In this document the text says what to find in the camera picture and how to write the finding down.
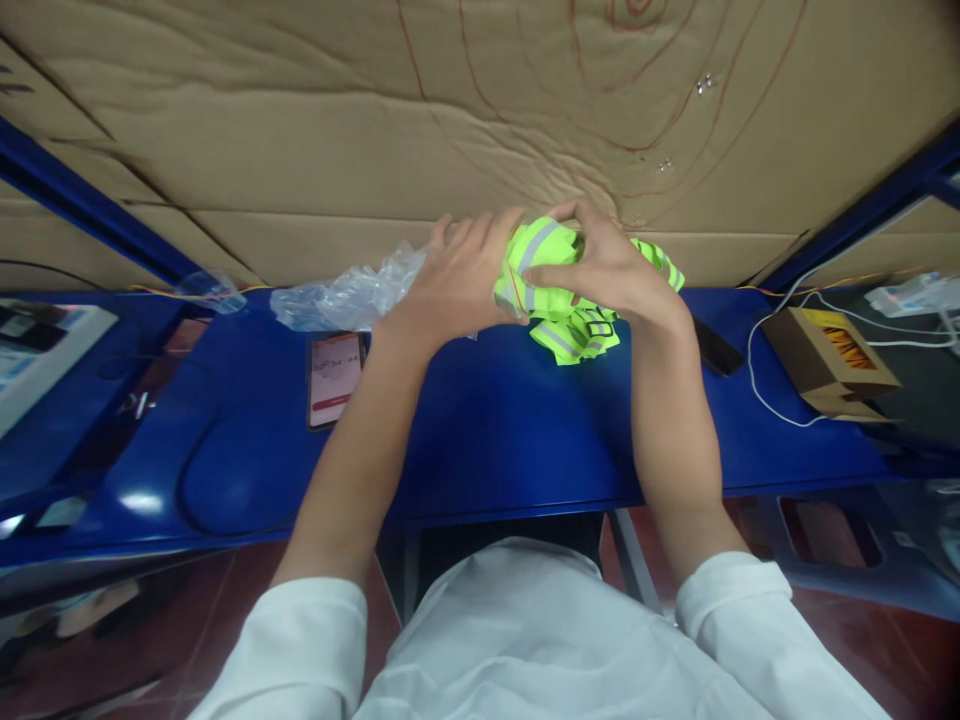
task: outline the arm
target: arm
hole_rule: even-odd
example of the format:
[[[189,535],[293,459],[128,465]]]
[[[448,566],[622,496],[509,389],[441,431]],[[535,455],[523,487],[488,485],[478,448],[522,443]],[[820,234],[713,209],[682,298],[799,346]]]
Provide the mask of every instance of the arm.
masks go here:
[[[683,300],[589,201],[564,203],[550,215],[580,223],[583,258],[575,265],[531,268],[525,279],[564,287],[630,323],[634,462],[670,566],[683,582],[708,558],[747,549],[721,502],[720,449],[692,318]]]
[[[464,220],[449,241],[450,217],[436,224],[409,293],[374,327],[370,357],[313,472],[272,585],[313,576],[363,584],[434,353],[491,325],[526,322],[493,299],[522,212]]]

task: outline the white cable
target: white cable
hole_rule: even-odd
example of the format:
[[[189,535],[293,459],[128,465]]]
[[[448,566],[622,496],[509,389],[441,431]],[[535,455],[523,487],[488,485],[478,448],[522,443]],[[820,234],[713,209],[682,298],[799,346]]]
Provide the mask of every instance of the white cable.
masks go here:
[[[830,308],[831,310],[835,310],[835,311],[837,311],[837,312],[842,312],[844,315],[849,315],[850,317],[855,317],[857,320],[860,320],[861,322],[867,323],[867,325],[873,325],[874,327],[882,328],[882,329],[884,329],[884,330],[895,330],[895,331],[897,331],[897,332],[915,333],[916,335],[950,335],[950,336],[955,336],[955,335],[956,335],[955,331],[952,331],[952,330],[910,330],[910,329],[908,329],[908,328],[898,328],[898,327],[894,327],[893,325],[883,325],[882,323],[878,323],[878,322],[874,322],[873,320],[869,320],[869,319],[863,317],[863,315],[857,315],[855,312],[852,312],[852,311],[850,311],[850,310],[844,310],[843,308],[838,308],[836,305],[831,305],[830,303],[828,303],[828,302],[826,301],[826,299],[824,299],[823,295],[820,294],[820,291],[819,291],[819,290],[815,290],[814,292],[812,292],[812,293],[810,293],[809,295],[807,295],[807,297],[804,299],[804,301],[803,301],[802,303],[800,303],[800,307],[803,307],[804,305],[806,305],[806,304],[807,304],[807,300],[808,300],[809,298],[812,298],[814,295],[816,295],[818,298],[820,298],[820,302],[823,303],[824,305],[826,305],[826,306],[827,306],[828,308]],[[942,311],[940,312],[940,317],[941,317],[941,319],[944,317]],[[946,325],[947,325],[947,327],[950,327],[950,326],[951,326],[951,323],[947,322]]]
[[[900,214],[898,214],[896,217],[890,218],[890,220],[888,220],[887,222],[885,222],[883,225],[881,225],[881,226],[878,227],[878,228],[875,228],[872,232],[867,233],[867,234],[864,235],[862,238],[860,238],[859,240],[857,240],[855,243],[853,243],[852,245],[844,248],[844,249],[841,250],[839,253],[837,253],[837,254],[834,255],[832,258],[830,258],[829,260],[825,260],[824,262],[820,263],[820,264],[817,265],[816,267],[812,268],[811,270],[808,270],[808,271],[805,272],[803,275],[801,275],[800,277],[798,277],[798,278],[796,279],[796,281],[793,283],[793,285],[790,286],[790,289],[787,290],[787,293],[783,296],[783,299],[780,301],[780,304],[777,305],[776,309],[775,309],[772,313],[770,313],[769,315],[767,315],[766,317],[760,318],[760,320],[757,321],[757,324],[754,325],[752,328],[750,328],[750,334],[747,335],[747,369],[750,371],[750,387],[753,388],[753,394],[756,396],[757,400],[759,400],[760,403],[761,403],[767,410],[769,410],[771,413],[773,413],[774,415],[776,415],[778,418],[780,418],[780,419],[783,420],[784,422],[790,423],[791,425],[795,425],[796,427],[810,427],[810,426],[813,425],[815,422],[819,422],[820,420],[825,420],[825,419],[827,418],[827,416],[826,416],[826,415],[817,415],[817,417],[815,417],[813,420],[810,420],[809,422],[799,423],[799,422],[797,422],[796,420],[791,420],[791,419],[788,418],[788,417],[784,417],[783,415],[781,415],[780,413],[778,413],[776,410],[774,410],[774,409],[770,406],[770,403],[768,403],[766,400],[763,399],[763,397],[760,395],[760,391],[757,389],[757,377],[756,377],[756,374],[753,372],[753,362],[752,362],[752,360],[753,360],[753,336],[756,334],[757,328],[759,328],[763,323],[765,323],[767,320],[769,320],[770,318],[772,318],[772,317],[773,317],[774,315],[776,315],[778,312],[780,312],[781,310],[783,310],[783,308],[786,306],[786,304],[787,304],[788,302],[790,302],[790,298],[793,297],[793,294],[797,291],[797,288],[800,287],[800,283],[802,283],[802,282],[803,282],[804,280],[806,280],[808,277],[810,277],[811,275],[813,275],[815,272],[817,272],[817,271],[819,271],[819,270],[822,270],[823,268],[825,268],[825,267],[826,267],[827,265],[829,265],[830,263],[832,263],[832,262],[834,262],[834,261],[836,261],[836,260],[839,260],[839,259],[842,258],[844,255],[846,255],[848,252],[850,252],[851,250],[853,250],[855,247],[858,247],[858,246],[860,245],[860,243],[864,242],[865,240],[868,240],[868,239],[872,238],[872,237],[873,237],[874,235],[876,235],[877,233],[883,232],[883,231],[886,230],[888,227],[890,227],[891,225],[893,225],[895,222],[899,222],[900,220],[902,220],[902,219],[904,219],[905,217],[907,217],[908,215],[910,215],[914,210],[916,210],[918,207],[920,207],[920,203],[923,201],[923,199],[924,199],[924,198],[921,198],[920,200],[917,200],[915,203],[913,203],[913,205],[911,205],[910,207],[906,208],[903,212],[901,212]]]
[[[895,330],[897,332],[906,332],[906,333],[920,333],[921,335],[949,335],[950,339],[945,340],[941,343],[921,343],[916,342],[915,340],[891,340],[889,342],[871,342],[867,340],[867,345],[871,347],[897,347],[901,345],[908,345],[910,347],[928,347],[928,348],[946,348],[953,347],[957,342],[957,331],[953,327],[953,322],[947,317],[947,314],[938,309],[937,314],[940,316],[940,319],[943,321],[943,324],[947,327],[946,330],[910,330],[909,328],[898,328],[893,327],[892,325],[881,325],[880,323],[873,322],[872,320],[867,320],[867,318],[857,315],[855,312],[850,312],[849,310],[844,310],[843,308],[838,308],[836,305],[831,305],[828,303],[823,295],[820,294],[820,291],[815,291],[807,295],[803,299],[803,302],[800,303],[800,307],[804,307],[807,304],[807,301],[816,295],[820,302],[826,305],[831,310],[834,310],[838,313],[843,313],[844,315],[850,315],[851,317],[857,318],[857,320],[863,320],[870,325],[875,325],[878,328],[883,328],[884,330]]]

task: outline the white sleeve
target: white sleeve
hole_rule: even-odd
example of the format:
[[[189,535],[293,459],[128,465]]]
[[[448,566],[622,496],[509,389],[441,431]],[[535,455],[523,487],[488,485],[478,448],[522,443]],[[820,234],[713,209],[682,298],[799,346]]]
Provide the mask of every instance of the white sleeve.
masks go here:
[[[677,594],[681,629],[776,718],[887,718],[790,602],[776,563],[707,560]]]
[[[190,720],[345,720],[363,685],[367,602],[347,580],[303,578],[268,590]]]

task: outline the plastic bag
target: plastic bag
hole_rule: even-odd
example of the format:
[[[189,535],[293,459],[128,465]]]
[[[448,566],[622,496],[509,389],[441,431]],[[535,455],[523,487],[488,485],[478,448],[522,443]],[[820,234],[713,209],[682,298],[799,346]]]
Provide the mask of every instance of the plastic bag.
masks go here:
[[[270,309],[298,332],[370,330],[407,294],[426,255],[426,248],[414,250],[404,241],[380,272],[355,265],[331,282],[274,290]]]

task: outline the neon yellow safety vest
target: neon yellow safety vest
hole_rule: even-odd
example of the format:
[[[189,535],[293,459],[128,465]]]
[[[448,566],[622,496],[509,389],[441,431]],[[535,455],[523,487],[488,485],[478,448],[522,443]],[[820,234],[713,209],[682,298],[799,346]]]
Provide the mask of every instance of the neon yellow safety vest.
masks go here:
[[[659,247],[631,238],[643,256],[661,272],[674,290],[683,287],[683,273]],[[576,230],[548,217],[521,225],[510,238],[504,267],[494,286],[498,302],[543,322],[530,336],[551,350],[558,365],[576,365],[604,354],[620,344],[613,329],[617,314],[581,298],[574,306],[573,293],[563,288],[535,288],[523,281],[534,265],[569,265],[580,258],[582,243]]]

